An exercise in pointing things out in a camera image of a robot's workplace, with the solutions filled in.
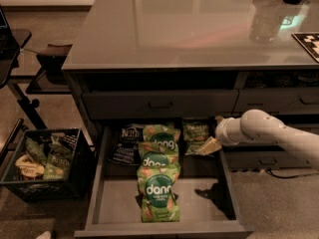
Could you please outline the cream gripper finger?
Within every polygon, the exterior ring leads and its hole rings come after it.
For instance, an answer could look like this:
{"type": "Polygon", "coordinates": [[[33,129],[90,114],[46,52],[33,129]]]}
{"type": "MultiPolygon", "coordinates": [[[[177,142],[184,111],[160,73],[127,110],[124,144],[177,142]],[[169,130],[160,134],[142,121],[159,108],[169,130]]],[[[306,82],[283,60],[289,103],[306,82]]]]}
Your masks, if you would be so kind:
{"type": "Polygon", "coordinates": [[[204,145],[197,150],[197,153],[199,155],[210,155],[211,153],[214,153],[220,149],[221,149],[220,141],[211,136],[207,139],[204,145]]]}

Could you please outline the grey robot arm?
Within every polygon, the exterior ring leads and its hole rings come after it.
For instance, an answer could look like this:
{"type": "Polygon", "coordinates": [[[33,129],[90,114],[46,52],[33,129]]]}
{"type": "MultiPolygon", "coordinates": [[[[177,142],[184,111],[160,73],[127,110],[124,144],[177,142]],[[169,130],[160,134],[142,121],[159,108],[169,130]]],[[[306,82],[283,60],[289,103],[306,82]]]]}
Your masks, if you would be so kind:
{"type": "Polygon", "coordinates": [[[215,137],[210,136],[196,151],[209,155],[223,146],[240,143],[272,143],[312,168],[319,169],[319,135],[286,125],[262,110],[249,110],[240,118],[217,117],[215,137]]]}

